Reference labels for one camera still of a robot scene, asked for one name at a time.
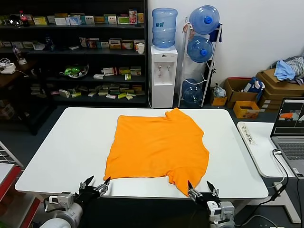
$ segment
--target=robotic arm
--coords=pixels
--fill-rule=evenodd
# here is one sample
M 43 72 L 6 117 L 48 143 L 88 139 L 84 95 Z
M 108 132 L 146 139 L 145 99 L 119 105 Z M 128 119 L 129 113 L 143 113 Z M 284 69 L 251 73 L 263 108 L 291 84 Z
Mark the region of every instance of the robotic arm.
M 190 199 L 208 211 L 210 228 L 234 228 L 234 206 L 231 202 L 220 202 L 219 190 L 209 181 L 207 184 L 211 192 L 201 193 L 188 181 Z
M 45 198 L 43 201 L 45 212 L 55 210 L 60 210 L 60 212 L 54 218 L 44 223 L 41 228 L 77 228 L 83 215 L 83 210 L 85 210 L 88 203 L 93 199 L 101 197 L 108 191 L 111 177 L 97 187 L 88 186 L 93 178 L 94 176 L 86 179 L 84 183 L 80 183 L 79 194 L 75 193 L 75 196 L 70 192 L 62 192 L 58 196 Z M 57 204 L 58 208 L 48 210 L 46 202 Z

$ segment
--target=laptop screen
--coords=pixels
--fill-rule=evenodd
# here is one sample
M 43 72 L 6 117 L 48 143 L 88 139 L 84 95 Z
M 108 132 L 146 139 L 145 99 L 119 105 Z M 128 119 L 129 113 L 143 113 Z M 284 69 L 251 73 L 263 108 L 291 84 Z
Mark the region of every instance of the laptop screen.
M 271 136 L 304 136 L 304 98 L 284 98 Z

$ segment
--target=white table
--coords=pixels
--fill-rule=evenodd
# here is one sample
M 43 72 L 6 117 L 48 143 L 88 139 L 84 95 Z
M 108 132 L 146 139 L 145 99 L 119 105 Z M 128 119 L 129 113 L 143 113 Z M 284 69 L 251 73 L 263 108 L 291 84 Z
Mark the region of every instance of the white table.
M 102 182 L 119 115 L 164 116 L 171 109 L 67 108 L 50 131 L 16 184 L 22 192 L 78 192 L 79 183 L 95 175 Z M 226 110 L 181 110 L 205 132 L 210 152 L 205 176 L 196 187 L 219 188 L 222 199 L 263 199 L 268 190 Z M 168 177 L 121 178 L 110 181 L 114 197 L 185 198 Z
M 276 148 L 270 138 L 273 126 L 274 123 L 261 122 L 238 122 L 237 124 L 240 135 L 256 164 L 257 170 L 266 178 L 282 177 L 280 167 L 272 154 L 272 150 Z M 281 155 L 276 157 L 286 169 L 288 176 L 294 177 L 284 158 Z
M 256 164 L 259 173 L 266 178 L 283 177 L 282 173 L 286 176 L 284 170 L 280 171 L 279 164 L 273 157 L 272 150 L 276 148 L 273 144 L 270 134 L 274 123 L 260 123 L 260 122 L 238 122 L 237 128 L 242 136 L 246 147 L 248 148 L 251 157 Z M 289 177 L 294 177 L 289 166 L 281 155 L 276 155 L 277 159 L 286 169 Z M 252 200 L 247 205 L 259 205 L 265 200 Z M 283 191 L 275 201 L 271 201 L 264 206 L 284 206 L 290 220 L 293 223 L 301 223 L 301 219 L 295 210 L 286 191 Z

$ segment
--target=blue cloth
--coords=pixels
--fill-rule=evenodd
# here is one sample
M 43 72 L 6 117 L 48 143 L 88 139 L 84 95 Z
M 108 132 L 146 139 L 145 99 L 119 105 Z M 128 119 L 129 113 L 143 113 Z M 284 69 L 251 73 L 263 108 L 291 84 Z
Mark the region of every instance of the blue cloth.
M 288 65 L 283 60 L 280 60 L 276 63 L 274 75 L 278 80 L 293 80 L 295 77 L 295 72 L 292 70 L 290 65 Z

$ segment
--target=metal bottle rack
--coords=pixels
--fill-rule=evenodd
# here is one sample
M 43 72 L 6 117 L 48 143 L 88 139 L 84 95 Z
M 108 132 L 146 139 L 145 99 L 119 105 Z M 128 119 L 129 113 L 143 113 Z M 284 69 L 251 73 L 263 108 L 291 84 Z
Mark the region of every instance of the metal bottle rack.
M 180 80 L 180 92 L 179 92 L 179 105 L 178 105 L 178 107 L 181 104 L 181 100 L 183 100 L 182 93 L 181 93 L 182 84 L 183 84 L 184 81 L 187 81 L 185 79 L 185 73 L 186 73 L 186 71 L 185 71 L 184 65 L 185 65 L 186 59 L 190 58 L 190 56 L 188 56 L 186 50 L 187 50 L 187 46 L 188 46 L 188 40 L 189 40 L 190 33 L 193 30 L 192 25 L 190 24 L 188 18 L 185 19 L 185 22 L 186 22 L 186 26 L 187 26 L 187 32 L 184 32 L 183 45 L 182 45 L 182 56 L 183 56 L 183 59 L 181 61 L 181 76 L 180 76 L 181 80 Z M 201 74 L 202 79 L 203 79 L 201 82 L 199 82 L 199 83 L 191 83 L 191 82 L 187 81 L 188 83 L 190 83 L 192 85 L 200 85 L 200 84 L 206 83 L 205 90 L 203 91 L 203 98 L 201 100 L 201 106 L 200 106 L 201 108 L 204 105 L 204 100 L 205 100 L 205 96 L 206 96 L 206 92 L 207 92 L 207 88 L 208 88 L 211 72 L 214 69 L 214 58 L 215 58 L 215 53 L 216 53 L 216 47 L 218 46 L 218 43 L 219 43 L 220 34 L 222 32 L 222 26 L 223 25 L 220 24 L 219 28 L 217 28 L 218 29 L 218 36 L 217 36 L 217 40 L 216 40 L 216 43 L 215 43 L 214 48 L 213 48 L 213 55 L 211 57 L 211 65 L 209 66 L 208 63 L 206 62 L 206 65 L 209 68 L 208 78 L 205 79 L 203 73 L 201 72 L 200 74 Z

